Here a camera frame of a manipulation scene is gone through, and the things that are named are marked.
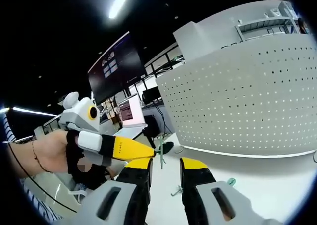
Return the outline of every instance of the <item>computer screen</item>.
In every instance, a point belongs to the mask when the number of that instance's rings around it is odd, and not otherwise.
[[[121,102],[119,109],[123,127],[145,123],[138,95]]]
[[[114,96],[146,74],[128,33],[105,51],[88,71],[88,80],[96,103]]]
[[[159,88],[153,87],[151,89],[148,90],[144,90],[143,94],[142,94],[142,100],[144,102],[144,104],[148,104],[150,102],[152,102],[153,100],[157,100],[158,98],[160,98],[160,92],[159,92]]]

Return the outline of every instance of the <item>white robot head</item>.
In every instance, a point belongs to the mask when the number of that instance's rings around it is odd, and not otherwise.
[[[69,129],[82,129],[98,132],[100,111],[88,97],[78,100],[79,93],[71,92],[64,99],[64,112],[59,123]]]

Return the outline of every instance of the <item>human arm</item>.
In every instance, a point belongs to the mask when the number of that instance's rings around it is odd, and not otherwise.
[[[30,176],[44,172],[43,168],[54,173],[67,172],[66,135],[67,132],[56,130],[39,140],[22,145],[11,143],[11,148],[8,148],[8,153],[12,161],[13,169],[18,177],[26,178],[28,176],[22,167]]]

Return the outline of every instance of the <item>striped sleeve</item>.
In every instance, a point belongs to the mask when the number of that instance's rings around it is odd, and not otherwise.
[[[4,124],[5,134],[6,134],[6,140],[8,142],[14,142],[16,138],[10,128],[8,119],[6,118],[6,114],[3,115],[3,124]]]
[[[8,119],[6,118],[6,115],[3,115],[3,124],[4,124],[4,128],[5,128],[5,134],[6,134],[6,140],[8,142],[14,142],[16,140]],[[20,180],[21,184],[23,186],[23,190],[26,193],[26,195],[28,196],[30,202],[33,204],[34,208],[36,208],[38,210],[38,212],[42,215],[42,217],[49,222],[50,224],[53,223],[54,221],[58,220],[58,219],[62,219],[63,217],[56,214],[49,206],[47,206],[45,203],[43,203],[42,201],[40,201],[39,199],[37,199],[34,194],[25,186],[24,184],[24,179]]]

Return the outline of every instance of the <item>human hand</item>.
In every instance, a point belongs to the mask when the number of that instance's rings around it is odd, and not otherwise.
[[[50,172],[68,171],[66,159],[67,132],[56,130],[33,142],[41,166]]]

